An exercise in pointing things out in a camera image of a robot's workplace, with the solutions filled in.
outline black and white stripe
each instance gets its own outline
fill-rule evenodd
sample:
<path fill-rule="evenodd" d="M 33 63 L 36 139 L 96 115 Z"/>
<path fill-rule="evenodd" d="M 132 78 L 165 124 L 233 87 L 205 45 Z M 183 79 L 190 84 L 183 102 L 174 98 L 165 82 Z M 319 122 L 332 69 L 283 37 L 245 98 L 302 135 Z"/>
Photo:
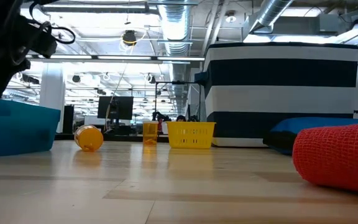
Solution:
<path fill-rule="evenodd" d="M 357 60 L 357 46 L 348 45 L 211 46 L 204 70 L 214 144 L 263 146 L 264 134 L 287 118 L 352 118 Z"/>

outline speaker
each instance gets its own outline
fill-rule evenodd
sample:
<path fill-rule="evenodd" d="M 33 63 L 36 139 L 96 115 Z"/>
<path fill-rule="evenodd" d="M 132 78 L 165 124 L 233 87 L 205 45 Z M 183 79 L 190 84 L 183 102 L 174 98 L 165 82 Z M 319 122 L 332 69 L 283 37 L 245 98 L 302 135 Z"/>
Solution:
<path fill-rule="evenodd" d="M 63 134 L 73 134 L 74 105 L 66 105 L 63 115 Z"/>

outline person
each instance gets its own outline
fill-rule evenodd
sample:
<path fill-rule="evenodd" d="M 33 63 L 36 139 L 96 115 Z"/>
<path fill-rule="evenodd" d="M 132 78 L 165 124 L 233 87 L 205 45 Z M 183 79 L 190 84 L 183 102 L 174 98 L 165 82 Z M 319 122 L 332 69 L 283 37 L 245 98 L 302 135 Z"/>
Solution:
<path fill-rule="evenodd" d="M 186 118 L 183 115 L 179 115 L 177 121 L 186 121 Z"/>

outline red cushion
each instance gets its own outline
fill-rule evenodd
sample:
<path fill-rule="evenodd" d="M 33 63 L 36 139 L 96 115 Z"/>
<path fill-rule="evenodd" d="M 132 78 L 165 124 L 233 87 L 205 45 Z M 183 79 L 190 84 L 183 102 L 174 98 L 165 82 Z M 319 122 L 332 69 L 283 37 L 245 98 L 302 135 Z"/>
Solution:
<path fill-rule="evenodd" d="M 358 191 L 358 124 L 302 130 L 293 163 L 313 184 Z"/>

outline white column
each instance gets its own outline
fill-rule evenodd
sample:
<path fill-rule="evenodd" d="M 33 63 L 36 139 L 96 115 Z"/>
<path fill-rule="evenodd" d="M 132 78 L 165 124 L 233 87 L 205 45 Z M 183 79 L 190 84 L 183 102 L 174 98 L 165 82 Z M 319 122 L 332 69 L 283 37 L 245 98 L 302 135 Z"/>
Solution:
<path fill-rule="evenodd" d="M 63 132 L 66 77 L 60 63 L 45 63 L 42 70 L 40 106 L 60 110 L 57 133 Z"/>

